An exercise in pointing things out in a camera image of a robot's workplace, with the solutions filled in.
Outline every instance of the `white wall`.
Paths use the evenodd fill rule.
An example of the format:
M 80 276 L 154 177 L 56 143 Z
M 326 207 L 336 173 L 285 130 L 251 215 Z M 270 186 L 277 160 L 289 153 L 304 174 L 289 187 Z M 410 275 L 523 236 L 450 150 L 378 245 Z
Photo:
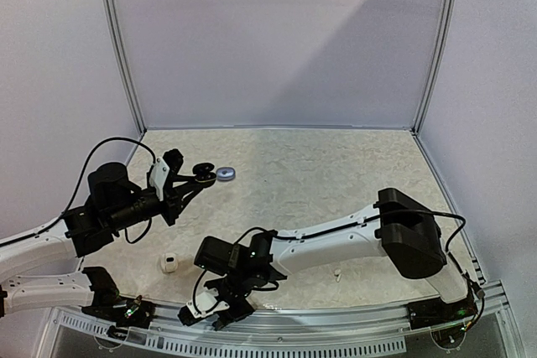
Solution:
M 537 0 L 456 0 L 421 139 L 537 356 Z
M 441 0 L 116 0 L 150 127 L 410 127 Z
M 98 141 L 137 133 L 102 0 L 0 0 L 0 10 L 2 238 L 63 210 Z M 90 168 L 124 161 L 131 150 L 108 145 Z M 0 356 L 30 356 L 43 318 L 35 311 L 0 319 Z

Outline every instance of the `marble table surface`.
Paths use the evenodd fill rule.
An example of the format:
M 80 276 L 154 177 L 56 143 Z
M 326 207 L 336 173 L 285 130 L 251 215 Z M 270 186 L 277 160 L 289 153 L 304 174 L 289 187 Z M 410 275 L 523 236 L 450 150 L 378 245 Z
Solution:
M 448 211 L 426 161 L 408 132 L 342 129 L 217 129 L 149 131 L 143 142 L 161 156 L 178 148 L 181 173 L 196 163 L 232 166 L 235 180 L 216 183 L 190 203 L 174 226 L 162 218 L 136 245 L 122 236 L 84 261 L 103 266 L 124 295 L 186 302 L 201 273 L 193 259 L 208 235 L 233 242 L 247 228 L 295 229 L 331 221 L 377 200 L 394 187 L 432 210 Z M 130 179 L 145 185 L 149 154 L 138 148 L 128 165 Z M 437 219 L 445 239 L 454 220 Z M 129 230 L 132 240 L 144 229 Z M 460 236 L 452 251 L 475 277 Z M 165 274 L 159 257 L 176 253 L 179 269 Z M 341 270 L 338 283 L 334 272 Z M 368 257 L 313 267 L 296 273 L 276 292 L 253 293 L 251 303 L 267 309 L 342 308 L 385 304 L 435 295 L 425 280 L 402 278 L 387 258 Z

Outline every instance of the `beige surface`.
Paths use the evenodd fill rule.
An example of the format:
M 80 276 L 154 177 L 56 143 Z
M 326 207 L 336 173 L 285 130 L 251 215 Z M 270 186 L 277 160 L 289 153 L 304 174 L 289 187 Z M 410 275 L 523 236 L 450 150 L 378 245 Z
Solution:
M 330 221 L 377 200 L 395 187 L 432 210 L 448 211 L 441 191 L 408 132 L 314 129 L 230 129 L 148 132 L 143 141 L 157 155 L 178 148 L 182 173 L 209 161 L 232 166 L 237 178 L 204 190 L 175 226 L 154 220 L 136 245 L 123 237 L 86 257 L 85 266 L 104 266 L 123 294 L 185 302 L 201 273 L 194 255 L 205 236 L 235 241 L 247 228 L 294 229 Z M 144 185 L 150 157 L 139 149 L 129 165 L 134 182 Z M 438 219 L 444 234 L 453 220 Z M 129 231 L 130 239 L 144 224 Z M 454 254 L 468 271 L 472 261 L 460 237 Z M 161 253 L 175 252 L 180 268 L 163 274 Z M 341 281 L 334 271 L 340 268 Z M 280 284 L 273 293 L 250 300 L 267 308 L 327 308 L 383 304 L 434 295 L 425 280 L 402 278 L 387 258 L 371 257 L 313 267 Z

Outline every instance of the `robotic arm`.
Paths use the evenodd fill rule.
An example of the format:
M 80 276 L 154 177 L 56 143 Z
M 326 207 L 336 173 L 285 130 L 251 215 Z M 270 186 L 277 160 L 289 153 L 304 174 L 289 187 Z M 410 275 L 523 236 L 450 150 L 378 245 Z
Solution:
M 475 312 L 472 290 L 477 285 L 442 251 L 432 213 L 398 190 L 384 189 L 377 203 L 339 220 L 298 230 L 253 228 L 260 233 L 249 246 L 208 236 L 195 265 L 224 277 L 206 282 L 205 291 L 181 309 L 179 318 L 192 325 L 217 314 L 213 326 L 222 329 L 253 313 L 247 301 L 252 291 L 276 290 L 278 281 L 300 270 L 358 257 L 388 257 L 403 277 L 425 279 L 436 289 L 440 297 L 412 316 L 416 328 L 468 316 Z M 423 306 L 420 302 L 415 310 Z
M 193 176 L 179 175 L 183 156 L 177 149 L 157 159 L 148 172 L 148 187 L 128 179 L 122 163 L 106 163 L 88 175 L 90 196 L 83 206 L 33 230 L 0 242 L 0 317 L 23 309 L 82 306 L 83 312 L 118 326 L 149 327 L 154 305 L 119 296 L 102 267 L 60 276 L 25 277 L 20 273 L 48 262 L 96 252 L 139 222 L 161 215 L 172 226 L 183 209 L 216 181 L 214 165 L 197 164 Z

